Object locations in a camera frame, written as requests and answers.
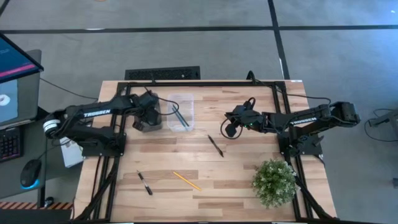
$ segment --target desk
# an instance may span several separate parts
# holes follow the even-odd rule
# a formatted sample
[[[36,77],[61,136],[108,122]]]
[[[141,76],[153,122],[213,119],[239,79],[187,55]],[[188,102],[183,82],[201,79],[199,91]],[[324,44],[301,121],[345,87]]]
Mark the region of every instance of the desk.
[[[285,84],[287,93],[305,94],[302,82],[286,81]],[[116,81],[103,82],[99,100],[110,100],[117,85]],[[189,133],[173,133],[166,125],[166,117],[163,117],[161,130],[141,133],[131,126],[134,118],[127,118],[127,144],[119,163],[112,222],[295,220],[291,203],[266,209],[250,187],[255,166],[264,160],[283,159],[279,154],[276,135],[244,130],[239,139],[229,140],[220,134],[224,113],[232,111],[236,105],[241,105],[252,96],[257,100],[255,110],[275,112],[270,88],[155,86],[149,89],[162,98],[167,98],[171,93],[192,93],[195,99],[195,128]],[[131,93],[140,95],[144,89],[133,87]],[[308,108],[306,98],[290,96],[289,101],[292,111]],[[162,111],[166,111],[166,105],[166,102],[160,101]],[[97,117],[93,126],[109,126],[110,119],[110,115]],[[224,158],[217,153],[207,134],[224,152]],[[97,160],[97,157],[92,157],[84,161],[75,199],[77,215],[91,200]],[[309,191],[326,212],[336,216],[323,164],[313,156],[302,156],[302,160]],[[146,192],[136,170],[142,172],[153,196]],[[202,191],[180,180],[172,171],[191,180]],[[107,194],[101,204],[100,218],[104,216]],[[304,217],[300,194],[298,199]]]

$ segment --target yellow pencil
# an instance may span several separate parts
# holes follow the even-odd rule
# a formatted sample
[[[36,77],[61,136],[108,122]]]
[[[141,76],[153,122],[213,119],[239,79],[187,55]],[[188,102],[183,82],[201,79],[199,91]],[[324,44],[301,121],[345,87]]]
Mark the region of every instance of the yellow pencil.
[[[177,177],[179,177],[179,178],[185,180],[186,183],[190,184],[192,187],[194,187],[194,188],[196,188],[196,189],[198,189],[198,190],[201,191],[201,189],[200,189],[199,187],[197,187],[195,184],[189,182],[187,179],[183,178],[180,174],[178,174],[178,173],[176,173],[176,172],[173,172],[173,173],[174,173]]]

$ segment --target clear plastic container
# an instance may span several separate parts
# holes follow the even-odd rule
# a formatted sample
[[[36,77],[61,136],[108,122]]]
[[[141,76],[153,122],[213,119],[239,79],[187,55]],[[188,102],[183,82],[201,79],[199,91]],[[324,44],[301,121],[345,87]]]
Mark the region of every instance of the clear plastic container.
[[[185,124],[184,120],[180,118],[178,113],[174,113],[171,115],[167,115],[167,126],[173,132],[181,132],[181,131],[192,131],[195,125],[194,121],[194,109],[193,109],[193,94],[189,93],[180,93],[180,94],[170,94],[167,97],[168,100],[174,101],[178,103],[180,108],[178,112],[182,115],[183,119],[188,123]],[[173,106],[177,108],[177,105],[174,103],[167,103],[167,113],[173,113]]]

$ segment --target black keyboard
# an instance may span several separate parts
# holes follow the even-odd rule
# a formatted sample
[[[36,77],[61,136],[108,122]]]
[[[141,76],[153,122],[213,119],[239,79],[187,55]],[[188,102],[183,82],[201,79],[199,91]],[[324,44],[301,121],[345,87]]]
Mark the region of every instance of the black keyboard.
[[[0,162],[22,156],[22,134],[20,128],[0,131]]]

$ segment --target potted plant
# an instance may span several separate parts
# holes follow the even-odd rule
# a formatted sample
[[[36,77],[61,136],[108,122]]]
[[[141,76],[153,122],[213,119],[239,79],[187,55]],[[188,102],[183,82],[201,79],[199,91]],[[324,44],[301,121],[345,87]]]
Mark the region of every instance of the potted plant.
[[[299,189],[295,184],[295,175],[293,168],[285,161],[264,161],[253,178],[253,190],[267,208],[279,207],[291,202]]]

